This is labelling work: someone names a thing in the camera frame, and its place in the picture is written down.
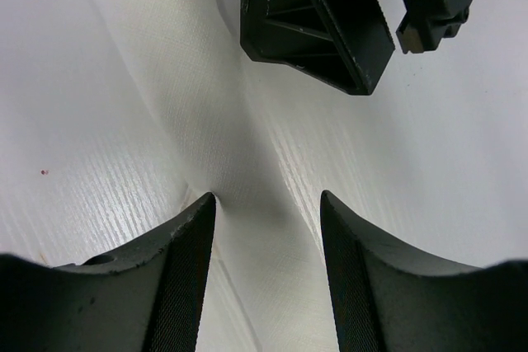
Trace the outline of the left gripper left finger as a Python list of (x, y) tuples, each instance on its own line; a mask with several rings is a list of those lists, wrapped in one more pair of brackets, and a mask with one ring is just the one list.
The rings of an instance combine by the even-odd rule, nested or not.
[(55, 351), (193, 351), (215, 230), (215, 197), (83, 265), (60, 267)]

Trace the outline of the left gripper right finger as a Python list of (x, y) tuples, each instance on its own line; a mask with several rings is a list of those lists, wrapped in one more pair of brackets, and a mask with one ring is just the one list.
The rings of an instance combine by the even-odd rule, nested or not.
[(396, 238), (325, 190), (320, 226), (341, 351), (491, 351), (489, 273)]

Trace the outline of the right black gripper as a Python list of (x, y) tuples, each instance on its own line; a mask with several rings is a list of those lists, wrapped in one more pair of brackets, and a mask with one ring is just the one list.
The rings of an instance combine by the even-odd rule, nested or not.
[[(454, 38), (473, 0), (403, 0), (402, 51)], [(257, 62), (290, 66), (351, 96), (373, 93), (394, 52), (378, 0), (240, 0), (240, 45)]]

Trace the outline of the white cloth napkin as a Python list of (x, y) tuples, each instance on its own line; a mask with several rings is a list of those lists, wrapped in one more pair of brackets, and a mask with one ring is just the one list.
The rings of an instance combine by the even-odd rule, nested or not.
[(186, 182), (217, 199), (212, 291), (247, 337), (231, 349), (336, 350), (322, 255), (251, 112), (219, 0), (91, 1)]

